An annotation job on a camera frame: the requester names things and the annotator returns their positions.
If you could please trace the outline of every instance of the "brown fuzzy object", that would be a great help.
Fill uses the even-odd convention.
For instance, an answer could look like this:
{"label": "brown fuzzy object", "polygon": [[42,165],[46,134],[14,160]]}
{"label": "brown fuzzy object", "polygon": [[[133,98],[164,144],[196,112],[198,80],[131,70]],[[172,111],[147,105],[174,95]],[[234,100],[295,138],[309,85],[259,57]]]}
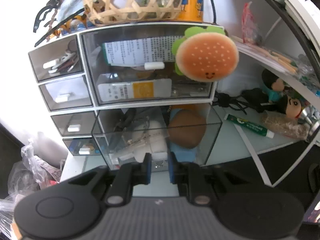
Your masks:
{"label": "brown fuzzy object", "polygon": [[204,136],[206,120],[195,111],[182,109],[172,118],[168,128],[170,141],[181,147],[193,149]]}

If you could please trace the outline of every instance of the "figurine head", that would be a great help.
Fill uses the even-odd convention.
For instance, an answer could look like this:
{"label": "figurine head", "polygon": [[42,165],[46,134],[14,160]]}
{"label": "figurine head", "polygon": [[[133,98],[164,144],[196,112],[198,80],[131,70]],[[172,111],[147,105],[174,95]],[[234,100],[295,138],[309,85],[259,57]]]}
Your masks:
{"label": "figurine head", "polygon": [[281,78],[273,74],[271,71],[264,69],[262,72],[262,81],[265,86],[273,91],[281,92],[284,90],[284,83]]}
{"label": "figurine head", "polygon": [[293,99],[284,95],[277,102],[278,111],[289,118],[297,118],[301,112],[301,103],[298,99]]}

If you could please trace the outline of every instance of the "gray ribbed surface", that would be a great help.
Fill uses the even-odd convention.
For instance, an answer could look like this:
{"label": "gray ribbed surface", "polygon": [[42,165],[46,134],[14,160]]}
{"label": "gray ribbed surface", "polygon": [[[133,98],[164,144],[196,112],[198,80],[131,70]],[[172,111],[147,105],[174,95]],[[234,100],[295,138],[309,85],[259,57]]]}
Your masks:
{"label": "gray ribbed surface", "polygon": [[135,197],[124,207],[109,209],[93,231],[77,239],[241,240],[247,238],[230,232],[221,225],[209,208],[192,206],[186,198]]}

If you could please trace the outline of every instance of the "orange burger bun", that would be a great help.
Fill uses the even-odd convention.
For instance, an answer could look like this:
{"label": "orange burger bun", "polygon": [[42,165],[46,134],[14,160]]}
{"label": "orange burger bun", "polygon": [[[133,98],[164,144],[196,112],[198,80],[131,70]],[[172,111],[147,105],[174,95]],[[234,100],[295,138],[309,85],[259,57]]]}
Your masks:
{"label": "orange burger bun", "polygon": [[214,82],[230,75],[239,62],[234,42],[220,33],[199,33],[178,48],[176,64],[188,78]]}

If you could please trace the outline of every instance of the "transparent drawer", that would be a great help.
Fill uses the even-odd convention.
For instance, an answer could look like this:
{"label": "transparent drawer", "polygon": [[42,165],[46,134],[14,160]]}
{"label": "transparent drawer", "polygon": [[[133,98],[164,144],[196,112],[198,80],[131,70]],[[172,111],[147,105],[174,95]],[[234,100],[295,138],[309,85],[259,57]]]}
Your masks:
{"label": "transparent drawer", "polygon": [[92,105],[84,76],[53,81],[39,88],[51,111]]}
{"label": "transparent drawer", "polygon": [[39,47],[29,57],[38,82],[83,70],[75,35]]}
{"label": "transparent drawer", "polygon": [[[208,98],[212,83],[196,82],[174,71],[172,43],[191,26],[136,24],[84,33],[86,60],[99,104]],[[144,66],[150,62],[160,64]],[[161,62],[163,69],[152,69]]]}
{"label": "transparent drawer", "polygon": [[99,124],[104,133],[92,135],[110,168],[142,162],[149,152],[153,171],[163,171],[168,151],[179,162],[205,164],[222,122],[211,105],[196,104],[101,110]]}
{"label": "transparent drawer", "polygon": [[94,138],[63,139],[63,142],[72,155],[101,156],[101,152]]}
{"label": "transparent drawer", "polygon": [[61,114],[51,116],[61,136],[84,136],[94,132],[99,133],[100,127],[94,126],[96,116],[94,112],[83,112],[73,114]]}

